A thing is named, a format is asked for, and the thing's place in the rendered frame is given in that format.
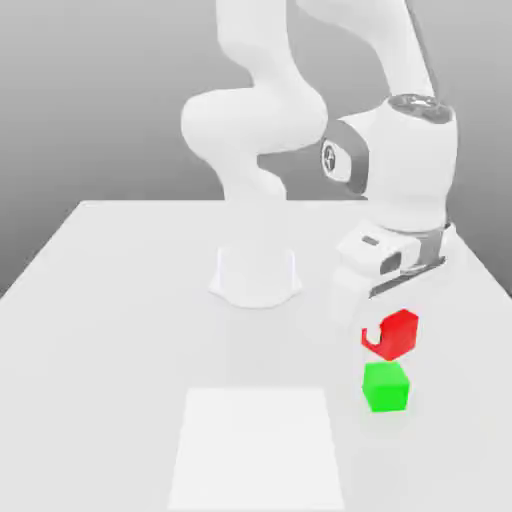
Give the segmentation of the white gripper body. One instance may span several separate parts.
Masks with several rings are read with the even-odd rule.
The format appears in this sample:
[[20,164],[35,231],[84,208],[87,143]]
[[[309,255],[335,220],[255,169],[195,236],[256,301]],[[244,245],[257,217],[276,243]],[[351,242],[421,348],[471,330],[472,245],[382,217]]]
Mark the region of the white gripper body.
[[390,290],[437,269],[446,263],[445,257],[409,269],[395,269],[383,276],[370,276],[348,263],[339,264],[332,275],[330,315],[342,328],[351,329],[356,319]]

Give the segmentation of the small red cube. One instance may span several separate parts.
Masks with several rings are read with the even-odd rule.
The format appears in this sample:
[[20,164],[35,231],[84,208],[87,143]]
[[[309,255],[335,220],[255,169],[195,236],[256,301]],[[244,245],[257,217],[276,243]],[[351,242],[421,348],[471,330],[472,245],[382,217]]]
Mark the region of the small red cube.
[[367,329],[362,329],[361,344],[386,361],[394,361],[416,346],[419,317],[401,309],[385,317],[379,324],[379,340],[371,343]]

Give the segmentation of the small green cube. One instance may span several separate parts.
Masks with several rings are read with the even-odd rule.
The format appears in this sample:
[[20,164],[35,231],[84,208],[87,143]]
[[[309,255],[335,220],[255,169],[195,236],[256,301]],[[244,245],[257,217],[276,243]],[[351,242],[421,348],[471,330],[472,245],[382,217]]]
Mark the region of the small green cube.
[[365,364],[362,391],[372,412],[405,410],[409,390],[410,380],[398,362]]

